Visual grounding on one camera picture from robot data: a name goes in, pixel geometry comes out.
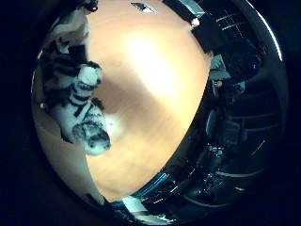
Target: stuffed tiger toy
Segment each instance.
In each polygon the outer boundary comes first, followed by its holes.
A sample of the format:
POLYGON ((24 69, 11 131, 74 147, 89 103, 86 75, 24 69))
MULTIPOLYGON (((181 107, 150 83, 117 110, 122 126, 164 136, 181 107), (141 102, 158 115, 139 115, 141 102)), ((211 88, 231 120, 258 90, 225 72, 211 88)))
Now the stuffed tiger toy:
POLYGON ((103 79, 95 62, 78 65, 69 55, 57 55, 44 64, 45 111, 58 123, 61 136, 84 147, 87 154, 100 154, 111 146, 100 105, 89 100, 103 79))

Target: plush toy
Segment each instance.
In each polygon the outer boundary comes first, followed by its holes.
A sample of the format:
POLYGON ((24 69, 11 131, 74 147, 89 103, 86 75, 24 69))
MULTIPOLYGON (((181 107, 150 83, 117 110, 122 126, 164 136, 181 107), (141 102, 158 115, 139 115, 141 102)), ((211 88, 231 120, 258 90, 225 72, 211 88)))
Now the plush toy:
POLYGON ((61 16, 44 43, 45 48, 55 43, 60 53, 75 55, 88 61, 89 24, 87 15, 98 9, 97 0, 87 0, 76 10, 61 16))
POLYGON ((90 100, 81 107, 72 102, 56 105, 50 115, 60 126, 65 140, 81 145, 86 154, 97 155, 111 147, 104 115, 90 100))
POLYGON ((103 79, 103 70, 95 62, 77 65, 69 55, 54 59, 43 70, 43 90, 46 106, 70 101, 74 105, 83 105, 93 94, 103 79))

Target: person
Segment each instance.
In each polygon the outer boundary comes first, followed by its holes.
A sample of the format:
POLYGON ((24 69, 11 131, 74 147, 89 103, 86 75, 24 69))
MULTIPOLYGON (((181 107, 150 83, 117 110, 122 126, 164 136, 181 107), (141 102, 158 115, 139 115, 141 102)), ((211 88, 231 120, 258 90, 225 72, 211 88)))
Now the person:
POLYGON ((235 40, 211 52, 209 79, 213 81, 214 95, 223 93, 231 105, 246 91, 248 81, 265 73, 261 53, 248 39, 235 40))
POLYGON ((98 9, 98 0, 87 0, 76 10, 62 16, 49 32, 44 43, 45 52, 71 54, 78 63, 89 61, 89 23, 87 15, 98 9))

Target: table surface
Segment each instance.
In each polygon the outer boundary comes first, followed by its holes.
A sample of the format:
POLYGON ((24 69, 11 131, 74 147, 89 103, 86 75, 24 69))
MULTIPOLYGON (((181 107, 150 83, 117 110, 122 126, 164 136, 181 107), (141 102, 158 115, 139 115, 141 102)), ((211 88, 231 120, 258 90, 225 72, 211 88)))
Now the table surface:
POLYGON ((158 13, 128 0, 102 0, 88 16, 90 59, 104 71, 94 96, 103 101, 112 148, 87 155, 87 164, 110 202, 136 192, 174 154, 210 68, 190 24, 161 1, 144 2, 158 13))

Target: dark background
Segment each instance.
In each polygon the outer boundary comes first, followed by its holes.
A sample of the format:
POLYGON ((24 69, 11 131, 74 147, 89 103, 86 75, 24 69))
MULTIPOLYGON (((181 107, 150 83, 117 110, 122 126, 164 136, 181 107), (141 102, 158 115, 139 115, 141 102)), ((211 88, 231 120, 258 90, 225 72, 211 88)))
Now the dark background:
MULTIPOLYGON (((271 169, 262 176, 250 192, 229 209, 189 225, 301 225, 301 217, 299 217, 301 214, 301 148, 299 147, 301 139, 299 101, 301 99, 299 86, 301 84, 301 19, 299 16, 301 3, 299 0, 252 0, 250 2, 272 26, 284 54, 290 89, 290 110, 285 137, 279 147, 280 152, 275 154, 271 169)), ((8 6, 13 7, 14 3, 10 2, 8 6)), ((12 23, 7 23, 7 21, 30 17, 37 12, 14 8, 15 14, 6 17, 5 15, 10 13, 11 8, 1 7, 0 10, 1 27, 4 27, 0 45, 2 68, 10 59, 18 55, 16 50, 12 51, 11 45, 20 39, 22 34, 20 29, 26 29, 22 23, 16 22, 13 23, 15 26, 11 26, 8 24, 12 23)), ((17 95, 8 87, 9 82, 1 84, 2 89, 10 91, 12 95, 17 95)), ((2 94, 0 97, 0 106, 3 106, 3 102, 8 99, 2 94)), ((11 109, 18 104, 12 103, 11 109)), ((106 222, 112 222, 108 215, 102 214, 103 219, 100 219, 96 211, 92 211, 80 202, 56 177, 41 152, 23 148, 18 153, 18 139, 9 131, 7 132, 6 117, 11 118, 14 115, 2 114, 0 118, 2 134, 7 133, 5 138, 9 139, 8 142, 1 140, 0 146, 0 225, 74 226, 106 225, 106 222)), ((22 117, 14 120, 21 123, 22 117)))

